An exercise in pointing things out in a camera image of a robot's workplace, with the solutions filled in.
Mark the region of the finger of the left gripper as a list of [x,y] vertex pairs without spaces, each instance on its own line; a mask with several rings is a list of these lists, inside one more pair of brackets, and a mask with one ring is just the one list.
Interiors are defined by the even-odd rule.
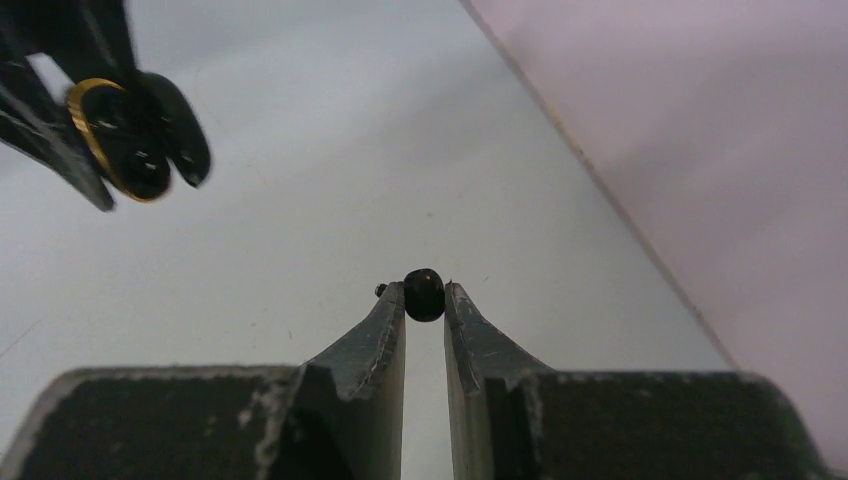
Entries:
[[67,109],[25,57],[1,60],[1,141],[53,171],[98,210],[115,208]]
[[37,54],[73,82],[102,78],[143,88],[123,1],[3,1],[1,85],[41,85],[28,61]]

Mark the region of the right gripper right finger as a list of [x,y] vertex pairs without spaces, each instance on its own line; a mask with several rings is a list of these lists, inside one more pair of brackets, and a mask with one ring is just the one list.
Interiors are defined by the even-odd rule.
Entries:
[[730,371],[557,370],[445,289],[458,479],[827,479],[790,400]]

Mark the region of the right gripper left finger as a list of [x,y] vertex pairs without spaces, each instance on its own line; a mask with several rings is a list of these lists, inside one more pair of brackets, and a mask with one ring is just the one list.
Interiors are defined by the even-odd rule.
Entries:
[[76,369],[33,403],[5,479],[396,479],[404,293],[299,365]]

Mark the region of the black earbud charging case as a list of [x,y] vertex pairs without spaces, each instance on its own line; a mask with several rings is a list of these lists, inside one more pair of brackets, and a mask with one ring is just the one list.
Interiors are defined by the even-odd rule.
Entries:
[[165,196],[177,172],[191,187],[209,177],[208,140],[182,91],[167,77],[140,72],[132,89],[89,78],[66,93],[67,111],[95,168],[140,203]]

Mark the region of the black earbud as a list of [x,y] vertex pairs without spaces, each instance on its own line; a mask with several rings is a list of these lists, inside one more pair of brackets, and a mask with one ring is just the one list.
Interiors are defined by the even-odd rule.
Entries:
[[370,314],[383,321],[431,323],[445,313],[445,283],[430,268],[413,270],[400,281],[378,284],[374,293],[377,300]]

